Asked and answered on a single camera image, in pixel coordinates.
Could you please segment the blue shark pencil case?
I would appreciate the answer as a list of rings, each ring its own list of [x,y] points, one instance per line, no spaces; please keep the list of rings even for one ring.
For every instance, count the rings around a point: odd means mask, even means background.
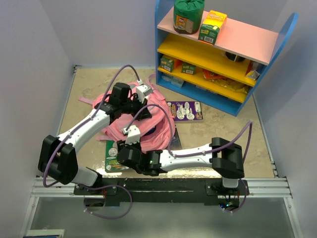
[[[155,130],[156,130],[156,126],[154,126],[153,128],[151,128],[146,134],[145,134],[145,136],[147,136],[147,135],[150,135],[150,134],[152,134],[152,133],[154,133],[155,132]]]

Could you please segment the pink student backpack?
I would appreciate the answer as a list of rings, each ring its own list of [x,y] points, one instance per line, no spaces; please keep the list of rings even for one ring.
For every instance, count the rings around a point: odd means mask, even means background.
[[[163,94],[149,80],[147,80],[146,84],[153,90],[153,93],[151,93],[148,97],[148,103],[159,105],[163,108],[163,110],[157,107],[148,107],[150,113],[152,114],[152,118],[141,121],[135,120],[133,124],[140,130],[140,143],[143,152],[163,150],[168,146],[171,138],[174,136],[174,119]],[[102,129],[102,135],[98,135],[96,140],[112,140],[115,142],[119,140],[125,141],[126,136],[123,135],[122,131],[128,126],[132,119],[133,117],[131,115],[122,115],[110,126]],[[145,136],[145,134],[154,126],[157,127],[155,132]]]

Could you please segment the Tale of Two Cities book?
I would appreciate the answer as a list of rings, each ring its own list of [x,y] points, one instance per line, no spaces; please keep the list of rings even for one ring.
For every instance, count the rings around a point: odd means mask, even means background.
[[[177,128],[175,128],[175,132],[174,132],[174,136],[173,136],[172,141],[171,141],[170,149],[171,150],[181,150],[182,149],[182,145],[181,145],[181,141],[179,138]]]

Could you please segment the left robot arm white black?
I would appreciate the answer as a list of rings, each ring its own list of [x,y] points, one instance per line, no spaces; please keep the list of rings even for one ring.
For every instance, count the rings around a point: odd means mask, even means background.
[[[150,119],[149,110],[140,112],[153,92],[148,84],[136,86],[133,93],[130,85],[116,83],[109,95],[95,105],[92,111],[68,131],[54,137],[48,135],[42,143],[38,169],[44,177],[52,177],[61,184],[85,185],[91,194],[103,188],[100,174],[89,168],[79,167],[77,152],[95,134],[111,125],[123,114],[136,116],[138,120]]]

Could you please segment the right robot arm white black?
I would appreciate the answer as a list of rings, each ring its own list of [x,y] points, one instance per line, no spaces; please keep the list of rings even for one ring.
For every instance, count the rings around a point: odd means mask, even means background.
[[[117,161],[138,174],[156,177],[159,174],[184,168],[212,168],[222,176],[221,190],[227,195],[238,189],[244,177],[242,147],[220,137],[210,144],[184,150],[154,150],[143,153],[141,144],[120,142]]]

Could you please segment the green coin book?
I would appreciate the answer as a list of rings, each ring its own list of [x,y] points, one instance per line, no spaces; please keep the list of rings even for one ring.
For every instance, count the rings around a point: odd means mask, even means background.
[[[105,171],[109,173],[124,171],[129,169],[127,166],[120,164],[117,161],[118,147],[117,143],[112,140],[106,141],[106,157],[105,157]]]

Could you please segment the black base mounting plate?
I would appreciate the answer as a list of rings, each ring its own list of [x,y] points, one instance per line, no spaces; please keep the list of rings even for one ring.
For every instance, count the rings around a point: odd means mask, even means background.
[[[90,190],[75,186],[74,194],[84,196],[88,204],[96,198],[105,206],[119,206],[130,202],[128,192],[135,203],[203,203],[221,207],[238,207],[239,199],[249,195],[246,180],[237,188],[225,188],[221,178],[103,178],[102,190]]]

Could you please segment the clear blue plastic boxes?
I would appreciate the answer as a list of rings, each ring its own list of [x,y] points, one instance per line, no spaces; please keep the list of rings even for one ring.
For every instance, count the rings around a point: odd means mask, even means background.
[[[169,74],[166,74],[166,73],[163,73],[162,74],[162,79],[167,81],[167,82],[170,82],[172,85],[178,87],[178,88],[181,88],[184,84],[184,80],[181,79],[181,78],[178,78],[178,77],[175,77],[175,76],[172,76],[172,75],[169,75]]]

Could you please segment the green small box left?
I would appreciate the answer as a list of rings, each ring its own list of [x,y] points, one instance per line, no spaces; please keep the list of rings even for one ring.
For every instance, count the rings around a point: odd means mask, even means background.
[[[160,58],[160,67],[168,72],[172,72],[174,70],[175,59],[173,57],[163,55]]]

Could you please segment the green small box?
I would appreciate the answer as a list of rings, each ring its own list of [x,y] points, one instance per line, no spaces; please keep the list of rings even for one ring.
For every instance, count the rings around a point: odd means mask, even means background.
[[[196,66],[187,62],[183,62],[181,72],[189,75],[194,75],[196,72]]]
[[[168,72],[172,72],[174,70],[175,59],[173,57],[163,55],[160,58],[160,67]]]

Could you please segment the blue yellow pink shelf unit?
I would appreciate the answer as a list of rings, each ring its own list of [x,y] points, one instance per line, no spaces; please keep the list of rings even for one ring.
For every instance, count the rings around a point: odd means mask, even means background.
[[[172,0],[158,0],[155,8],[156,83],[206,105],[237,116],[252,96],[287,44],[298,20],[292,13],[281,30],[276,33],[234,19],[227,23],[214,45],[200,42],[198,34],[179,34],[173,28]],[[225,56],[230,52],[245,58],[233,62]],[[160,67],[160,58],[167,55],[197,67],[194,75],[176,67],[170,75],[185,81],[181,88],[162,79],[167,73]],[[251,61],[261,63],[263,70],[257,80],[246,78]],[[248,94],[232,92],[203,79],[203,69],[226,76],[250,87]]]

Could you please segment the yellow green carton box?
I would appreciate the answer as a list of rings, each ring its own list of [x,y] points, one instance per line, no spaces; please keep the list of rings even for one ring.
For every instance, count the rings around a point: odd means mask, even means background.
[[[201,24],[198,40],[214,45],[226,21],[225,13],[211,10]]]

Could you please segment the green wrapped jar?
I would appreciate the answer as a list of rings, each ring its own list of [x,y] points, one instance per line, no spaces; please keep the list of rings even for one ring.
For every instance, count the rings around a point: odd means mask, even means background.
[[[173,28],[179,34],[195,34],[200,27],[204,0],[176,0],[173,8]]]

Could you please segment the small packet on shelf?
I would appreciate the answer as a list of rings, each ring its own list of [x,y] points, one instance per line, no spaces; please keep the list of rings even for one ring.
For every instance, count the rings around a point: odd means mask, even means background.
[[[260,76],[263,70],[263,65],[261,63],[251,61],[248,69],[246,71],[246,78],[257,80],[257,78]]]

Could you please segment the aluminium frame rail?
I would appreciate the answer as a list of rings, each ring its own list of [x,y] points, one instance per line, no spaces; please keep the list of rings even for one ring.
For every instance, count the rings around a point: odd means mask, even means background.
[[[286,178],[248,178],[251,198],[292,198],[292,193]],[[32,197],[75,197],[75,185],[57,183],[52,187],[43,187],[42,179],[36,178]]]

